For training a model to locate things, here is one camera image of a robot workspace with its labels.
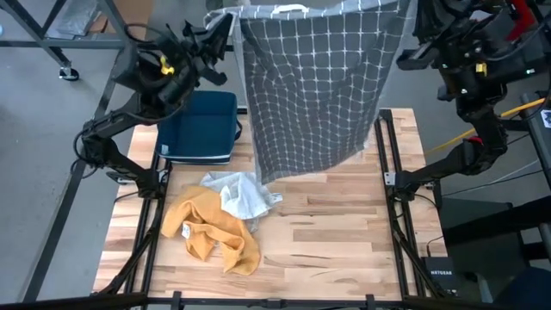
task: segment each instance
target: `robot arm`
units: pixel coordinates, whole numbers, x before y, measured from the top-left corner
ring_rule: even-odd
[[[144,169],[121,154],[112,137],[136,125],[156,124],[179,112],[201,77],[217,85],[225,83],[226,75],[212,68],[217,59],[224,58],[231,24],[231,15],[209,30],[186,23],[183,40],[168,31],[156,41],[128,45],[117,59],[112,78],[136,92],[122,108],[84,124],[74,143],[78,158],[135,181],[140,197],[159,198],[164,188],[158,172]],[[159,57],[155,50],[163,55]],[[83,144],[82,153],[77,151],[78,139]]]
[[[438,99],[455,100],[457,114],[478,137],[464,140],[434,164],[389,177],[395,195],[413,200],[420,185],[455,173],[479,174],[507,151],[507,134],[494,106],[505,98],[508,83],[549,71],[550,40],[540,30],[547,30],[551,15],[527,32],[534,16],[541,16],[536,6],[528,9],[528,1],[509,0],[499,8],[494,6],[499,1],[419,1],[414,34],[421,45],[405,50],[397,65],[402,70],[438,69],[444,80]],[[475,20],[475,10],[494,14]]]

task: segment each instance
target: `orange cloth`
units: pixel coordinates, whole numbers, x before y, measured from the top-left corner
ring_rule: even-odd
[[[193,257],[206,261],[215,241],[220,242],[224,272],[250,275],[257,269],[260,252],[242,220],[220,207],[220,195],[202,186],[189,186],[164,216],[161,233],[168,238],[189,227],[186,248]]]

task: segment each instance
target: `butcher block tabletop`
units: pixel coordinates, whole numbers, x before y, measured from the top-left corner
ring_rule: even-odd
[[[393,109],[400,159],[405,170],[425,165],[413,111]],[[196,185],[208,171],[254,171],[254,153],[248,115],[236,141],[232,161],[223,166],[174,164],[164,211],[187,186]],[[390,146],[383,126],[387,155]],[[129,158],[149,168],[157,128],[138,126],[133,133]],[[150,296],[171,297],[181,291],[188,298],[284,298],[301,300],[363,300],[372,294],[378,301],[401,300],[396,263],[388,223],[375,130],[365,151],[321,173],[279,179],[268,185],[283,200],[260,220],[254,239],[262,260],[250,276],[223,273],[223,257],[215,249],[206,262],[191,257],[180,235],[160,235],[152,272]],[[135,191],[121,186],[118,195]],[[434,199],[427,189],[419,194]],[[94,290],[104,288],[130,257],[142,199],[136,195],[115,204]],[[156,203],[152,204],[149,223]],[[425,199],[410,203],[420,256],[426,244],[442,236],[435,207]],[[446,256],[442,239],[430,244],[433,256]],[[415,294],[412,266],[406,254],[410,294]],[[141,287],[145,259],[138,267]]]

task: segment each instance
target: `navy blue box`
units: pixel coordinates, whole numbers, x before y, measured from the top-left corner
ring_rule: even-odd
[[[181,112],[158,123],[156,152],[173,163],[229,163],[241,134],[237,110],[233,93],[195,91]]]

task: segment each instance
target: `tag on towel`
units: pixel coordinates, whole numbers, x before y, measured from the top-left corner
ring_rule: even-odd
[[[191,234],[191,230],[189,229],[188,224],[182,225],[182,236],[186,239],[189,239],[189,235]]]
[[[280,193],[275,193],[275,194],[272,194],[268,197],[268,203],[269,204],[278,203],[282,200],[283,200],[283,195],[280,194]]]

